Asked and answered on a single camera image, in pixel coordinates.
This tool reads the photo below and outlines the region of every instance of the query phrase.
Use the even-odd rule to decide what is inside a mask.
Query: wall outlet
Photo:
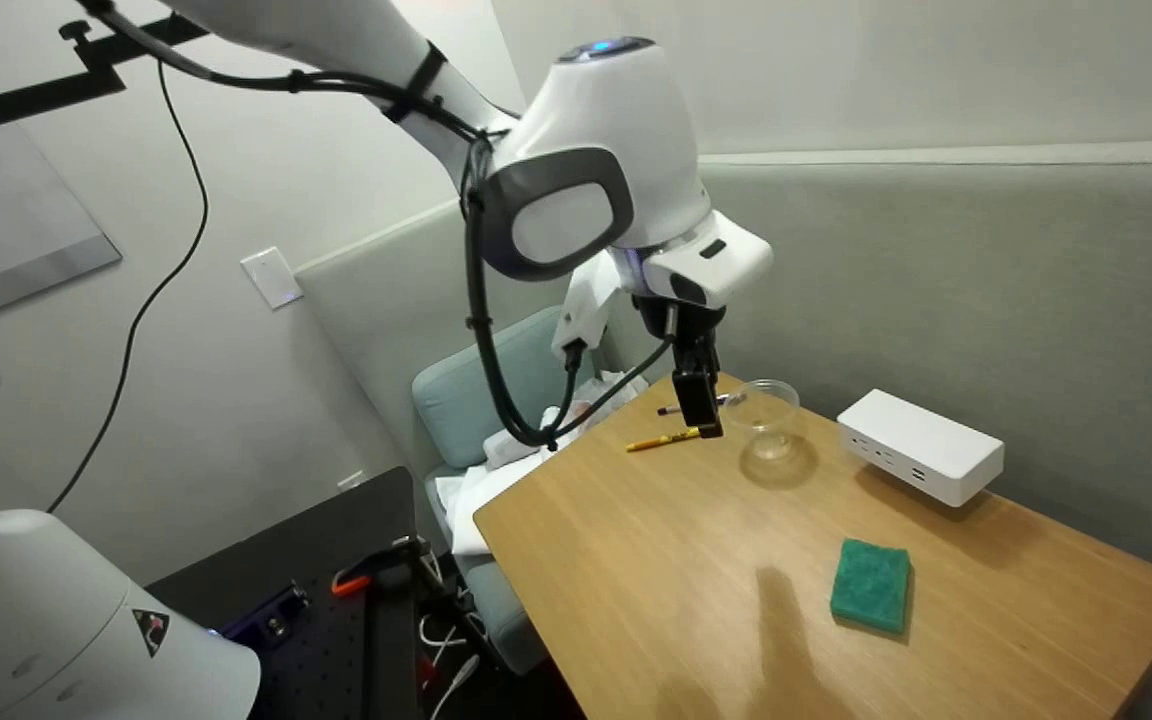
[[[303,296],[279,249],[252,251],[241,264],[273,310]]]

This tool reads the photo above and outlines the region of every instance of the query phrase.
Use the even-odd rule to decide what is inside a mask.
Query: green sponge
[[[827,607],[834,621],[899,636],[907,621],[907,551],[844,539]]]

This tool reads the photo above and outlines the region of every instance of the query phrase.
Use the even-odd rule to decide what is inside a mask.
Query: cable
[[[439,668],[445,652],[466,645],[465,636],[455,636],[455,625],[445,636],[427,636],[424,621],[427,616],[418,616],[417,636],[424,647],[430,647],[430,659],[427,659],[427,675],[424,675],[418,693],[430,685],[430,672]]]
[[[445,687],[439,705],[430,705],[427,720],[439,720],[439,715],[445,715],[445,705],[470,680],[477,668],[479,668],[479,655],[466,655],[466,659],[455,668],[452,685]]]
[[[547,443],[552,448],[557,434],[552,432],[537,432],[524,419],[524,411],[513,404],[513,393],[508,393],[505,373],[499,373],[492,315],[487,315],[482,230],[479,230],[479,203],[477,199],[466,199],[466,219],[465,219],[465,275],[466,275],[466,327],[477,336],[479,362],[482,362],[499,425],[521,443],[530,443],[530,448]]]
[[[197,230],[192,230],[192,239],[188,239],[188,251],[175,261],[175,268],[171,268],[171,270],[143,296],[143,302],[136,308],[136,315],[132,315],[132,322],[126,322],[126,336],[122,336],[122,360],[118,360],[118,376],[116,376],[110,400],[106,400],[106,407],[104,407],[104,419],[101,419],[101,426],[97,426],[97,434],[92,434],[79,468],[74,468],[74,472],[69,477],[69,482],[57,492],[57,500],[49,503],[49,512],[57,512],[57,507],[69,500],[69,492],[84,481],[92,456],[101,452],[101,443],[104,443],[104,434],[106,434],[106,426],[110,426],[110,419],[116,419],[116,411],[118,411],[118,404],[122,404],[122,386],[126,386],[126,376],[132,376],[132,354],[136,354],[136,336],[141,336],[141,321],[143,321],[147,308],[165,296],[165,288],[192,264],[192,256],[201,251],[201,243],[203,243],[203,235],[209,235],[209,223],[211,223],[209,181],[203,181],[201,154],[192,151],[192,139],[188,139],[185,124],[181,124],[181,112],[175,112],[175,99],[171,99],[165,65],[154,65],[154,76],[160,76],[160,95],[165,95],[165,106],[167,106],[171,129],[175,129],[175,137],[181,137],[181,146],[185,146],[185,154],[188,154],[188,168],[192,168],[192,181],[197,181],[197,192],[201,192],[201,203],[203,203],[203,206],[201,206],[201,223],[197,223]]]
[[[620,396],[634,376],[643,376],[673,339],[658,339],[632,373],[624,373],[601,400],[593,400],[570,425],[558,426],[558,434],[568,434],[570,426],[580,426],[582,419],[593,419],[603,404],[613,404],[613,396]]]
[[[568,419],[568,411],[570,411],[570,400],[575,400],[580,354],[582,354],[580,342],[568,342],[568,362],[565,362],[568,385],[565,385],[558,411],[552,417],[552,425],[542,425],[547,434],[565,434],[558,426],[565,426],[565,419]]]

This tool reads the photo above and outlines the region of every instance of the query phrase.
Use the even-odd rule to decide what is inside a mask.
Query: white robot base
[[[0,720],[249,715],[254,652],[175,616],[49,512],[0,512]]]

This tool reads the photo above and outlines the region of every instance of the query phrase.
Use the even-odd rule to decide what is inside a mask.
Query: white box
[[[870,386],[838,417],[844,443],[904,482],[965,507],[1005,472],[1005,441]]]

